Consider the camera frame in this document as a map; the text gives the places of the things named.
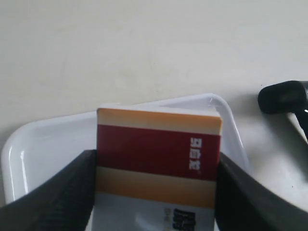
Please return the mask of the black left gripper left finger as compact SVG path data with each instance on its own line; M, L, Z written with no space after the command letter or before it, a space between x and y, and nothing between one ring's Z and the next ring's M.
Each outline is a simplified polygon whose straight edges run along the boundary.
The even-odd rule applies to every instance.
M96 150L85 150L32 192L0 209L2 231L84 231L95 198Z

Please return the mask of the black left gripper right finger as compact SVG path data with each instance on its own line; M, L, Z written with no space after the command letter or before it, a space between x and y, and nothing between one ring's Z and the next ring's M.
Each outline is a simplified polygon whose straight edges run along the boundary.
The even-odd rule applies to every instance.
M221 231L306 231L308 214L280 198L224 153L218 165L215 220Z

